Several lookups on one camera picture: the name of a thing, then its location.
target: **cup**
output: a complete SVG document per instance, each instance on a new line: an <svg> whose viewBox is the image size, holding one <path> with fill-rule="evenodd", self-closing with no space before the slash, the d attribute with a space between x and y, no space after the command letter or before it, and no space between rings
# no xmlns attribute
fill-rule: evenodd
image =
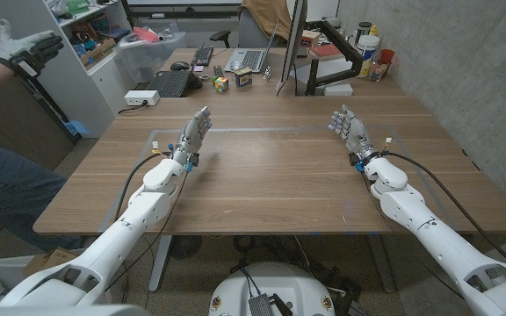
<svg viewBox="0 0 506 316"><path fill-rule="evenodd" d="M394 55L395 55L395 52L391 49L382 49L379 53L379 58L383 61L389 61L390 62L390 65L392 64L392 59L394 58Z"/></svg>
<svg viewBox="0 0 506 316"><path fill-rule="evenodd" d="M382 76L387 72L390 67L390 62L379 59L377 61L370 62L370 70L368 72L368 78L370 81L378 82Z"/></svg>

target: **red container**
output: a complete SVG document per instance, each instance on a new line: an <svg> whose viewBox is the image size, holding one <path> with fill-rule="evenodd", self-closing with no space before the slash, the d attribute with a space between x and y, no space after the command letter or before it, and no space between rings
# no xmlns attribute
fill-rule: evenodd
<svg viewBox="0 0 506 316"><path fill-rule="evenodd" d="M379 53L379 58L383 61L389 61L390 66L392 65L392 59L394 58L395 52L391 49L382 49ZM387 75L387 72L390 70L390 67L388 66L386 72L383 76Z"/></svg>

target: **glove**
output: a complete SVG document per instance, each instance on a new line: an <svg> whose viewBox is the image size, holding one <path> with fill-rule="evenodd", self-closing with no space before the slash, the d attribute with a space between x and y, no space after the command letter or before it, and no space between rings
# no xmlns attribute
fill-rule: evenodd
<svg viewBox="0 0 506 316"><path fill-rule="evenodd" d="M11 38L11 24L6 19L0 20L0 62L17 71L13 59L21 56L29 66L40 72L44 64L58 55L63 48L61 36L52 31L44 31L23 39Z"/></svg>

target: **wooden table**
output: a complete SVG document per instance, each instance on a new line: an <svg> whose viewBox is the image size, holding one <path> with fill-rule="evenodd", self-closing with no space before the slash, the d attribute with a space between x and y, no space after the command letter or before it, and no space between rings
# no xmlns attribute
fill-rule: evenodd
<svg viewBox="0 0 506 316"><path fill-rule="evenodd" d="M194 52L179 49L165 65L190 62ZM280 97L275 97L284 52L284 48L271 50L265 63L272 66L269 82L259 74L252 85L237 88L230 76L225 94L205 83L187 97L165 98L156 106L119 115L34 230L102 232L112 223L115 199L127 175L151 154L150 141L158 140L166 149L175 143L185 121L207 105L213 129L199 151L199 167L188 175L166 234L390 233L363 178L349 165L343 142L326 129L333 111L347 104L368 125L375 147L393 137L390 151L410 155L432 170L484 230L506 232L502 193L391 76L380 83L349 79L352 97L294 97L291 77ZM212 75L216 65L223 68L231 54L229 49L214 56L203 73ZM431 179L405 161L390 159L408 174L409 182L441 219L459 232L475 231ZM156 158L136 173L125 203L141 185L144 173L158 162ZM157 233L162 225L148 232Z"/></svg>

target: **robotic arm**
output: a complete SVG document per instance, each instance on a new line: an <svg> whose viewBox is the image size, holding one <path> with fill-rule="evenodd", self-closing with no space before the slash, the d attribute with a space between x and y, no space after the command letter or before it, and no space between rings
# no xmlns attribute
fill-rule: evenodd
<svg viewBox="0 0 506 316"><path fill-rule="evenodd" d="M351 164L374 181L371 191L382 211L417 237L476 315L506 315L506 263L485 256L440 220L405 172L372 146L362 121L346 105L331 119L329 129L345 141Z"/></svg>
<svg viewBox="0 0 506 316"><path fill-rule="evenodd" d="M87 306L99 303L114 272L148 227L170 212L170 197L177 191L173 179L198 165L197 153L210 128L210 111L204 107L190 118L179 134L176 149L143 179L130 197L126 211L76 259L42 270L17 285L0 302L9 306ZM61 279L74 273L75 281Z"/></svg>

